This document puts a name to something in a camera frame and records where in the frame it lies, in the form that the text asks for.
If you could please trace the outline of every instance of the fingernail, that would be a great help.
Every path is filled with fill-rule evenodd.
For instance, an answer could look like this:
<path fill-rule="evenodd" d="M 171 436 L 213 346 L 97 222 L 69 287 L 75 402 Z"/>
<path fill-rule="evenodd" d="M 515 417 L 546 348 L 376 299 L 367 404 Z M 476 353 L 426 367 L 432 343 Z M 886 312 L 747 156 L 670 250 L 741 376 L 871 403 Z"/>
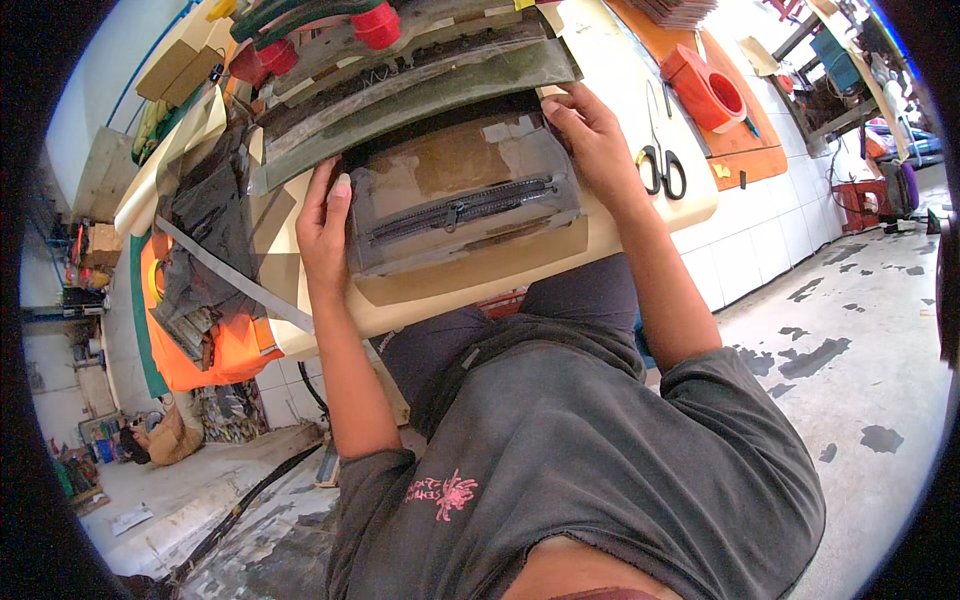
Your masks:
<path fill-rule="evenodd" d="M 559 107 L 560 107 L 560 104 L 558 104 L 557 102 L 554 102 L 553 100 L 550 100 L 549 98 L 544 98 L 543 101 L 540 102 L 540 109 L 543 110 L 543 114 L 545 114 L 546 116 L 550 116 L 551 114 L 556 112 L 557 108 Z"/>
<path fill-rule="evenodd" d="M 335 196 L 346 196 L 350 190 L 350 175 L 341 173 L 337 182 L 333 184 L 333 194 Z"/>

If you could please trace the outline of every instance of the gray t-shirt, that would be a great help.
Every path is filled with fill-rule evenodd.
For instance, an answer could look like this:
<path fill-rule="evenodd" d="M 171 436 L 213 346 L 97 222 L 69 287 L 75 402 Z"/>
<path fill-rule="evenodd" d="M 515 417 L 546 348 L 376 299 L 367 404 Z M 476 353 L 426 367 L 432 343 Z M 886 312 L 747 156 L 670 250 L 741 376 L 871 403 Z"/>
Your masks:
<path fill-rule="evenodd" d="M 330 597 L 498 597 L 565 535 L 686 600 L 777 598 L 824 530 L 800 436 L 731 348 L 660 390 L 547 341 L 470 371 L 419 462 L 344 465 Z"/>

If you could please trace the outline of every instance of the scissors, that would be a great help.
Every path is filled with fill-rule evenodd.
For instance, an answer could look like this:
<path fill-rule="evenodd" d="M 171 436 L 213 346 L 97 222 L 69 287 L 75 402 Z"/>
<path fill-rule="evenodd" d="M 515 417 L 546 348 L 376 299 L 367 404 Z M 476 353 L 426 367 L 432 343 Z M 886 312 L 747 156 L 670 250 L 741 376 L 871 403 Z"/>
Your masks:
<path fill-rule="evenodd" d="M 656 119 L 654 118 L 654 110 L 656 110 L 657 113 Z M 660 185 L 662 184 L 663 192 L 667 198 L 670 200 L 679 200 L 686 195 L 686 172 L 677 155 L 673 154 L 670 150 L 665 151 L 660 144 L 660 135 L 658 135 L 660 131 L 660 106 L 657 104 L 657 92 L 654 90 L 650 80 L 647 80 L 647 115 L 650 117 L 650 132 L 654 136 L 656 148 L 650 144 L 644 146 L 636 158 L 636 168 L 639 171 L 643 160 L 650 158 L 654 185 L 653 187 L 647 187 L 647 184 L 644 183 L 643 187 L 646 188 L 647 193 L 657 195 L 660 192 Z M 680 174 L 680 193 L 675 191 L 670 167 L 676 169 L 677 173 Z"/>

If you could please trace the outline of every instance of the zipper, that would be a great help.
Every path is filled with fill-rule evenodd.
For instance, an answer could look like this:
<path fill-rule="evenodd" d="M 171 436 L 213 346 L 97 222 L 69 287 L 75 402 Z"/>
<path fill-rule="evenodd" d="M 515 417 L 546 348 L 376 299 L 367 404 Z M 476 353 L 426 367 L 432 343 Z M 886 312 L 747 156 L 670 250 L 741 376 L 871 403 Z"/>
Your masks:
<path fill-rule="evenodd" d="M 371 246 L 380 246 L 426 229 L 443 228 L 453 233 L 458 225 L 520 208 L 531 200 L 555 193 L 557 187 L 550 178 L 511 181 L 390 219 L 368 229 L 367 234 Z"/>

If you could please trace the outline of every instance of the hand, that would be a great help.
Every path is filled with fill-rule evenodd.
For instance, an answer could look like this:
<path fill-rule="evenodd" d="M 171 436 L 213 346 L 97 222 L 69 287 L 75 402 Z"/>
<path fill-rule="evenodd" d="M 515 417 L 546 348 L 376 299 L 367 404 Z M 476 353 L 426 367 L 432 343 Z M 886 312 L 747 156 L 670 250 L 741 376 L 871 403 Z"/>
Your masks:
<path fill-rule="evenodd" d="M 567 93 L 543 98 L 543 114 L 563 134 L 597 200 L 615 216 L 637 193 L 647 195 L 627 140 L 616 115 L 585 85 L 560 89 Z"/>
<path fill-rule="evenodd" d="M 330 173 L 339 159 L 328 158 L 314 169 L 297 217 L 297 244 L 314 316 L 324 308 L 343 305 L 347 288 L 345 229 L 352 195 L 349 175 L 341 175 L 326 194 Z"/>

